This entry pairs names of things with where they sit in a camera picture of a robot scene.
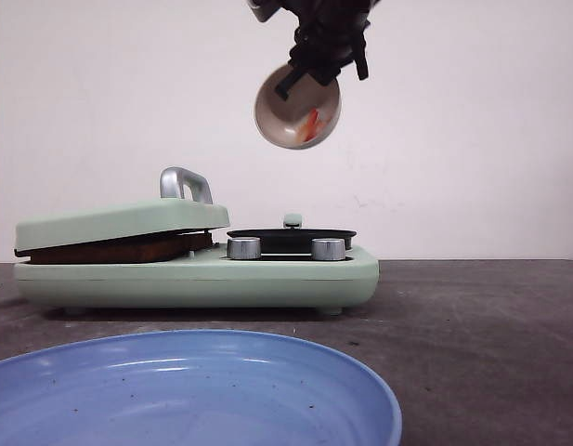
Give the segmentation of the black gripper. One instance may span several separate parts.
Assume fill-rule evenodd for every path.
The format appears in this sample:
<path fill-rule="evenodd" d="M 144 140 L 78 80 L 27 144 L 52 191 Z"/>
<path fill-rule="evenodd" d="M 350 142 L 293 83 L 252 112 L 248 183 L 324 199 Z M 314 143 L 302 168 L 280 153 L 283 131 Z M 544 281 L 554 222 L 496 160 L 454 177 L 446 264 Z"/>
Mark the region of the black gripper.
<path fill-rule="evenodd" d="M 282 99 L 307 73 L 321 85 L 334 80 L 341 70 L 354 63 L 359 80 L 369 77 L 365 30 L 369 15 L 377 5 L 370 0 L 290 1 L 288 9 L 298 18 L 295 45 L 284 76 L 275 86 Z"/>

